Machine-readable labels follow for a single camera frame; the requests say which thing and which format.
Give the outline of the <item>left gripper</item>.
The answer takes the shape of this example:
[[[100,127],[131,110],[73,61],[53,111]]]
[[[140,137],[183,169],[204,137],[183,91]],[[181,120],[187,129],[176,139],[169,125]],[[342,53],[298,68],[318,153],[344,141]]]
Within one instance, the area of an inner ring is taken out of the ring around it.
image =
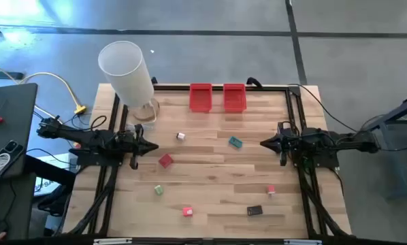
[[[130,167],[132,169],[138,168],[137,156],[144,156],[145,154],[158,149],[159,145],[149,142],[143,137],[143,126],[136,125],[135,131],[119,131],[117,142],[122,152],[131,153]]]

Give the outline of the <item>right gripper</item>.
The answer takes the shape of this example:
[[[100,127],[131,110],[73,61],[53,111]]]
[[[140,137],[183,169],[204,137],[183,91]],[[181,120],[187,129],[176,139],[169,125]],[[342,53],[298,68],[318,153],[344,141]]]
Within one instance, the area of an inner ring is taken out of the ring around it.
[[[296,166],[302,161],[300,151],[300,132],[294,122],[282,121],[278,123],[278,134],[260,142],[261,146],[275,153],[280,153],[280,165],[285,166],[287,159]]]

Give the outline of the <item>red cube box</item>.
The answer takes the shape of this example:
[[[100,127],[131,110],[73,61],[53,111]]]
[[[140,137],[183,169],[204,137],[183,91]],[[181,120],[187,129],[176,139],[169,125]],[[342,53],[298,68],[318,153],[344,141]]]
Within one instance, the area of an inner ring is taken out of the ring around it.
[[[172,156],[170,154],[164,154],[160,159],[159,159],[159,164],[163,168],[168,168],[172,163],[174,162]]]

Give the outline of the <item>wooden lamp base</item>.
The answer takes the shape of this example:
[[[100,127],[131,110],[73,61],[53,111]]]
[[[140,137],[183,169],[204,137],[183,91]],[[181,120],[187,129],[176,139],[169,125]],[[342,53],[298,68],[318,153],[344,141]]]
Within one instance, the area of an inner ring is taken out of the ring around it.
[[[140,108],[131,108],[130,113],[135,120],[149,123],[155,121],[160,112],[159,102],[152,98]]]

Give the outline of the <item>red plastic mesh basket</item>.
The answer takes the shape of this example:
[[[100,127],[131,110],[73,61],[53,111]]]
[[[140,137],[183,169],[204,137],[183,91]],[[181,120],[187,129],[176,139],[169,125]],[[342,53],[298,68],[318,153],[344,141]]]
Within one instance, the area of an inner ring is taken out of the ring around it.
[[[192,112],[209,112],[212,109],[211,84],[190,84],[189,108]]]
[[[247,108],[245,85],[224,84],[223,106],[226,112],[243,112]]]

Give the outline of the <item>white cylindrical lamp shade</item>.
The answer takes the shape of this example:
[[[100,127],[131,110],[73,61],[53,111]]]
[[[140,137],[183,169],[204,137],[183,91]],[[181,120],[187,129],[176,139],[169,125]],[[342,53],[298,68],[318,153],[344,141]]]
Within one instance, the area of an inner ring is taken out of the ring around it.
[[[151,77],[138,45],[129,41],[112,42],[100,51],[98,65],[125,105],[140,108],[153,98]]]

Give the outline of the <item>white printed box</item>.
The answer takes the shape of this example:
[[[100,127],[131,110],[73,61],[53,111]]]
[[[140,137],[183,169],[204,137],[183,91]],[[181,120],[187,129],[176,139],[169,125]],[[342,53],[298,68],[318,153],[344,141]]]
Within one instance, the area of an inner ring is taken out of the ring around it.
[[[70,154],[65,153],[65,154],[56,154],[53,156],[44,156],[44,157],[38,157],[37,159],[48,163],[50,165],[53,165],[55,167],[58,167],[60,169],[65,169],[69,171],[71,169],[70,165]],[[35,188],[34,188],[34,196],[39,197],[39,196],[44,196],[51,194],[55,189],[60,187],[61,184],[58,182],[54,182],[52,180],[47,180],[44,178],[36,177],[35,181]]]

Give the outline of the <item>blue grey metal table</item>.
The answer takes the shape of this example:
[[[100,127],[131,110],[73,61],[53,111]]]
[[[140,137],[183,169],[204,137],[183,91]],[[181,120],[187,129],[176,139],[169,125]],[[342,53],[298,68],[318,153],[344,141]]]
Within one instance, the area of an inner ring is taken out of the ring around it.
[[[381,150],[391,162],[396,188],[387,198],[407,197],[407,99],[390,112],[373,117],[361,128],[380,134]]]

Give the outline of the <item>dark grey side table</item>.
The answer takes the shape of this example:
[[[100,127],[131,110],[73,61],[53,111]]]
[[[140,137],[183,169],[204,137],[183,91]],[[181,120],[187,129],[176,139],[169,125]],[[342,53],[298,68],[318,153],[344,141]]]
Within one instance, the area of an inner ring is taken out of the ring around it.
[[[4,178],[21,175],[25,168],[36,94],[36,84],[0,87],[0,117],[3,119],[0,122],[0,150],[10,141],[23,146],[19,158],[7,169]]]

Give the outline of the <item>smartphone in clear case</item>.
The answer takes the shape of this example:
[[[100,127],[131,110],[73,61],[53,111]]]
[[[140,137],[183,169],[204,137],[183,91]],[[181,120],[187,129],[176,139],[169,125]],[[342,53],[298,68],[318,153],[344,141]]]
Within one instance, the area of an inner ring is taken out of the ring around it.
[[[17,161],[23,150],[24,146],[13,140],[0,150],[0,177]]]

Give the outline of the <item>black side desk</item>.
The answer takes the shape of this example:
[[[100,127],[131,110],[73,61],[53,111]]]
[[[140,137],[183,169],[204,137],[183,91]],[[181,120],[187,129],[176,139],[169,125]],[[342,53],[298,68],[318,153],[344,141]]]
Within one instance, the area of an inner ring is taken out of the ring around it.
[[[31,209],[36,177],[58,182],[60,191],[68,195],[74,186],[76,160],[70,161],[69,171],[25,155],[23,173],[0,180],[0,227],[9,240],[25,240],[29,236]]]

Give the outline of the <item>black flat floor bar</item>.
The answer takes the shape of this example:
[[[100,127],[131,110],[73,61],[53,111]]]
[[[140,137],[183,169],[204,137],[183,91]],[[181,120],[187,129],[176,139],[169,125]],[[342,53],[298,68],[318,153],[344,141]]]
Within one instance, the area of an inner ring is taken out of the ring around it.
[[[3,80],[10,80],[10,78],[13,78],[14,80],[22,80],[24,77],[25,77],[25,75],[20,72],[3,73],[2,71],[0,71],[0,79],[3,79]]]

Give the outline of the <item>black aluminium table frame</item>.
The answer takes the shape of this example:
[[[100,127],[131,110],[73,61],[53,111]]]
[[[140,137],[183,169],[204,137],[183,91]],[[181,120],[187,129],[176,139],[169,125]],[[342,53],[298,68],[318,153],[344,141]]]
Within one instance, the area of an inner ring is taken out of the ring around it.
[[[325,231],[314,206],[302,199],[296,166],[281,166],[279,156],[260,145],[282,121],[325,127],[317,88],[296,95],[279,86],[250,87],[240,113],[224,111],[220,86],[208,113],[190,110],[184,86],[161,85],[154,96],[161,110],[144,136],[159,148],[140,157],[137,169],[128,161],[118,168],[113,198],[100,207],[96,231],[134,238],[306,238]],[[178,133],[185,134],[183,141]],[[242,141],[241,148],[229,144],[231,136]],[[174,160],[168,168],[159,164],[164,154]],[[275,194],[267,194],[268,185]],[[248,216],[248,206],[262,206],[263,214]],[[182,215],[185,207],[193,208],[192,216]]]

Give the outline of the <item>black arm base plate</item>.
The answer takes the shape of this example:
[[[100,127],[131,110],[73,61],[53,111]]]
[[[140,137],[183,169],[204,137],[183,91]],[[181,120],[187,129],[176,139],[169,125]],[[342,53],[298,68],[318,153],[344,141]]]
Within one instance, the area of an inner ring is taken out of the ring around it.
[[[77,156],[78,165],[110,167],[121,165],[125,155],[115,144],[107,144],[102,141],[81,144],[80,148],[71,149],[70,153]]]
[[[295,160],[305,168],[339,166],[333,144],[300,141],[291,147],[291,152],[294,154]]]

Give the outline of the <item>grey metal bracket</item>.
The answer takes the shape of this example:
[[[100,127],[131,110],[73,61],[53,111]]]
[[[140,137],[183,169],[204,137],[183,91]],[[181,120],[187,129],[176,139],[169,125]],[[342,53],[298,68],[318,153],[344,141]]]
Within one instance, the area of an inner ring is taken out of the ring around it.
[[[93,240],[93,245],[124,245],[132,242],[131,238],[102,238]]]
[[[323,245],[321,240],[296,240],[286,239],[283,241],[284,245]]]

